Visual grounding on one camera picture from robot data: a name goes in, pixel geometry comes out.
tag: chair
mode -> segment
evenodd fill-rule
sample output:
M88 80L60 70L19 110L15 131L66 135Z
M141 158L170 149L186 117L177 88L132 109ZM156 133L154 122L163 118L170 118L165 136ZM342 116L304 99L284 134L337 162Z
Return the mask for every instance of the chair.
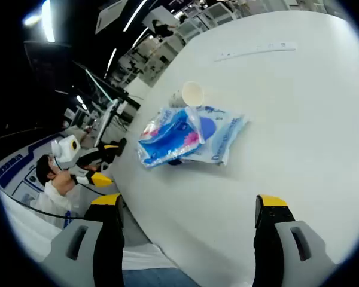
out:
M202 30L193 23L191 19L187 19L184 23L176 28L176 32L182 36L185 42L189 42L195 36L202 33Z
M291 10L285 0L261 0L268 12Z
M205 14L213 19L216 26L239 18L237 12L231 12L221 3L216 3L213 6L205 9Z

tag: person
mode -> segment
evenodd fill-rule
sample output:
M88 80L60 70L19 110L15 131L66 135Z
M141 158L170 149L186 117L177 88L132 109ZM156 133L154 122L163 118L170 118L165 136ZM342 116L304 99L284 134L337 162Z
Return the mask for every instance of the person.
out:
M170 37L174 33L168 28L175 28L175 26L162 24L159 20L154 19L152 22L155 33L162 38Z
M47 154L37 161L36 177L44 186L44 192L39 193L37 199L29 203L30 207L59 216L77 217L84 214L90 202L97 198L98 194L88 192L81 194L80 187L71 178L69 171L60 170L53 162L53 157ZM83 168L96 171L98 167L89 165ZM61 229L72 221L67 218L36 214Z
M185 20L187 19L186 15L182 15L180 18L179 18L179 22L182 24L185 22Z

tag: white cloth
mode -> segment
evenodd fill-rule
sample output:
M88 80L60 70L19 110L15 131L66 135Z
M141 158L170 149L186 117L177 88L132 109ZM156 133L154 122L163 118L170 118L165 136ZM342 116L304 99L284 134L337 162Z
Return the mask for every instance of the white cloth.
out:
M122 270L177 268L154 244L125 247Z
M61 229L42 220L40 216L19 205L2 191L0 198L18 242L36 262L44 260L50 252L52 239L60 233Z
M52 185L51 181L45 184L44 192L40 193L38 198L32 200L29 205L38 210L60 216L77 217L75 211L78 208L78 190L73 188L66 193L66 196L61 196L57 189ZM63 229L70 220L57 218L50 215L35 212L36 215L54 226Z

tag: floor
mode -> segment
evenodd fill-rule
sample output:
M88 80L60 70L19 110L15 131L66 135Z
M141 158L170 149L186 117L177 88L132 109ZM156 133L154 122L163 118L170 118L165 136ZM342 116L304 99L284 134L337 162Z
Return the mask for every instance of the floor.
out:
M137 221L134 219L132 213L130 212L126 204L124 204L123 206L123 215L123 234L125 238L125 247L132 247L151 243L149 238L145 235L143 230L138 225Z

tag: black hair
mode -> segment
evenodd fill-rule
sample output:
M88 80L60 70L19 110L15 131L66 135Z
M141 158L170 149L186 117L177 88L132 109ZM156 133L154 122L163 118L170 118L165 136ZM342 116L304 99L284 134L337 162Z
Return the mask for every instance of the black hair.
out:
M48 174L50 172L53 173L49 166L49 157L47 154L44 154L37 161L36 165L36 176L42 185L45 185L49 181Z
M179 18L179 22L182 24L185 22L186 19L187 19L186 15L181 15L181 17Z

